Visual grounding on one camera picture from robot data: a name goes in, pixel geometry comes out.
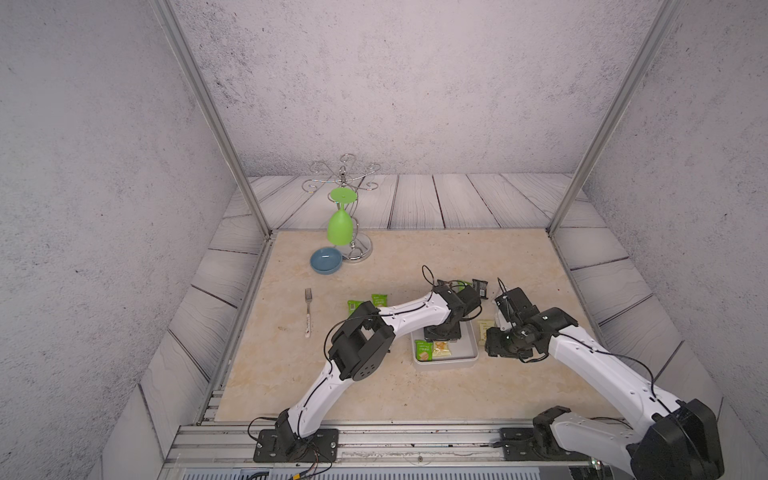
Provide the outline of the green cookie packet front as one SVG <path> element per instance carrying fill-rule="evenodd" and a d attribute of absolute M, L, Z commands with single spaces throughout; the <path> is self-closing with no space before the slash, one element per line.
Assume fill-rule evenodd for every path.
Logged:
<path fill-rule="evenodd" d="M 371 301 L 377 308 L 388 306 L 388 296 L 386 294 L 372 294 Z"/>

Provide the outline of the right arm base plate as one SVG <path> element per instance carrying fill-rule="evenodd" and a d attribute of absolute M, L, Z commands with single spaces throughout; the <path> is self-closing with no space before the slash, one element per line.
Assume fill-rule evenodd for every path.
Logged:
<path fill-rule="evenodd" d="M 561 449 L 541 439 L 533 427 L 510 427 L 499 430 L 499 439 L 491 444 L 500 448 L 505 461 L 586 462 L 588 456 Z"/>

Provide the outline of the beige cookie packet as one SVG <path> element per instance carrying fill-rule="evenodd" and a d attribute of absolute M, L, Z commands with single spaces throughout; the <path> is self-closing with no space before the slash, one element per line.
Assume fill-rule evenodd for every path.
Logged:
<path fill-rule="evenodd" d="M 495 327 L 495 321 L 490 319 L 478 319 L 476 321 L 478 328 L 478 344 L 485 346 L 487 342 L 487 332 L 490 328 Z"/>

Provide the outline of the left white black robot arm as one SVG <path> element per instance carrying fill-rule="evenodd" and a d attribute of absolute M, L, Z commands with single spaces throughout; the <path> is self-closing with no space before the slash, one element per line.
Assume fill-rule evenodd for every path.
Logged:
<path fill-rule="evenodd" d="M 398 338 L 424 328 L 447 334 L 480 307 L 481 297 L 472 286 L 456 291 L 445 282 L 404 304 L 378 308 L 362 303 L 331 336 L 326 364 L 308 392 L 277 417 L 279 437 L 292 443 L 314 435 L 342 394 L 372 375 Z"/>

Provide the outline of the black cookie packet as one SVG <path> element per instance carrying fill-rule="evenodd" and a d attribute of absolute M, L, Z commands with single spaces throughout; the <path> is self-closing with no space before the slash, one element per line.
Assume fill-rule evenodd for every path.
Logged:
<path fill-rule="evenodd" d="M 481 299 L 487 299 L 488 282 L 480 279 L 473 279 L 472 285 Z"/>

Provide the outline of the tall green cookie packet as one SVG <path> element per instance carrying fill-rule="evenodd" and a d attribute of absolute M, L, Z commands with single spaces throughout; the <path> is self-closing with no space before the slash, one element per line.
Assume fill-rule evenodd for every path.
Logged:
<path fill-rule="evenodd" d="M 347 313 L 349 315 L 352 315 L 361 304 L 362 304 L 362 301 L 359 301 L 359 300 L 348 300 Z"/>

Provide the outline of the white plastic storage box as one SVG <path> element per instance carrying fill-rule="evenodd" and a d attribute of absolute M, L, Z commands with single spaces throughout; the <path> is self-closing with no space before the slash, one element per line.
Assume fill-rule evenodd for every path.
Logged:
<path fill-rule="evenodd" d="M 462 322 L 460 338 L 450 341 L 427 341 L 422 330 L 410 334 L 413 365 L 417 371 L 447 370 L 471 367 L 479 358 L 474 326 Z"/>

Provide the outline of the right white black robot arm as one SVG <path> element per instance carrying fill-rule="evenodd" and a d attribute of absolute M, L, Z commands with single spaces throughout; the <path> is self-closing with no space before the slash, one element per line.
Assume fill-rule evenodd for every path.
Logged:
<path fill-rule="evenodd" d="M 535 363 L 553 358 L 577 373 L 622 416 L 611 424 L 555 406 L 533 420 L 532 447 L 546 460 L 571 452 L 636 479 L 719 479 L 725 472 L 717 418 L 698 399 L 683 401 L 641 376 L 560 308 L 539 310 L 515 288 L 495 303 L 499 326 L 488 329 L 489 356 Z"/>

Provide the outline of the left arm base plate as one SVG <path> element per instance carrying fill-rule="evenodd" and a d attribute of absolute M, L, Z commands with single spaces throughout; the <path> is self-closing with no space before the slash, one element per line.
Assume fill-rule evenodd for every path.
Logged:
<path fill-rule="evenodd" d="M 320 429 L 308 438 L 290 430 L 264 429 L 259 432 L 253 455 L 255 463 L 332 463 L 337 459 L 338 429 Z"/>

